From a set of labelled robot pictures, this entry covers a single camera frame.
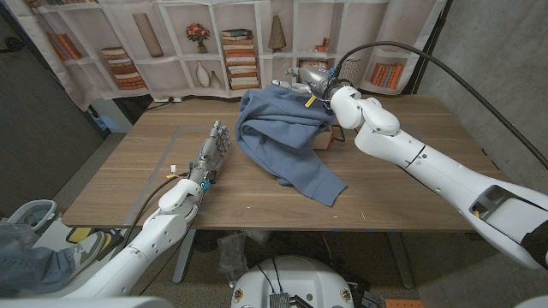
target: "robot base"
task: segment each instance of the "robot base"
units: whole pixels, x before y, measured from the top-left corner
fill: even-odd
[[[299,256],[276,257],[275,261],[280,277],[279,284],[272,259],[265,260],[259,265],[265,272],[264,275],[259,267],[255,266],[236,283],[231,307],[270,307],[269,297],[272,294],[272,288],[265,275],[270,279],[276,293],[281,293],[281,284],[283,292],[288,293],[289,297],[298,295],[314,308],[354,307],[348,284],[327,265]]]

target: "sneaker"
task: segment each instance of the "sneaker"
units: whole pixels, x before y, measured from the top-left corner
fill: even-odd
[[[75,269],[74,273],[70,276],[72,279],[76,274],[83,270],[101,251],[101,247],[104,243],[104,233],[96,232],[86,237],[80,243],[72,246],[71,249],[74,255]]]

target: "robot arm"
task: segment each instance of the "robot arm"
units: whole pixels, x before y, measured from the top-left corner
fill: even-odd
[[[216,121],[187,179],[179,180],[160,198],[158,209],[146,219],[142,231],[127,247],[82,287],[64,298],[127,295],[148,265],[186,234],[188,224],[196,217],[204,192],[215,181],[229,147],[227,128]]]
[[[298,73],[313,95],[321,97],[328,89],[327,72],[300,68]],[[361,99],[351,86],[328,92],[341,126],[361,126],[354,141],[361,151],[400,166],[447,200],[500,252],[530,269],[548,269],[548,196],[478,174],[423,144],[402,131],[377,99]]]

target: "bookshelf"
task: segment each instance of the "bookshelf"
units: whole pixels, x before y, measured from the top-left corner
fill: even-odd
[[[45,55],[77,105],[85,109],[93,98],[119,98],[150,93],[155,98],[211,95],[236,98],[245,90],[229,88],[223,59],[221,31],[246,28],[253,31],[262,88],[272,80],[295,81],[285,70],[300,59],[323,59],[332,66],[345,52],[375,40],[396,40],[422,49],[438,18],[444,0],[99,0],[99,3],[48,5],[30,9],[20,0],[6,3],[34,43]],[[146,13],[164,52],[152,57],[133,14]],[[272,17],[279,15],[287,46],[282,52],[268,48]],[[200,23],[211,31],[204,41],[208,52],[198,53],[186,27]],[[45,33],[66,33],[82,54],[79,60],[61,62]],[[315,45],[329,38],[327,52]],[[106,47],[123,46],[147,88],[120,90],[101,56]],[[418,57],[401,50],[376,47],[351,58],[361,59],[354,85],[368,91],[397,94],[406,85]],[[215,71],[221,89],[204,88],[196,80],[197,61]],[[396,89],[369,82],[377,62],[404,65]]]

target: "wooden table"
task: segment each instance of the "wooden table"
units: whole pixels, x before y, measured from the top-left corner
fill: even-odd
[[[456,118],[435,97],[379,98],[402,129],[470,169],[504,179]],[[69,226],[121,228],[133,221],[142,202],[196,159],[216,119],[234,127],[238,103],[189,100],[145,113],[63,217]],[[317,151],[348,184],[332,208],[282,187],[235,145],[217,184],[205,194],[193,228],[354,231],[470,231],[447,202],[396,165],[360,152],[355,132]],[[161,190],[138,225],[157,209]]]

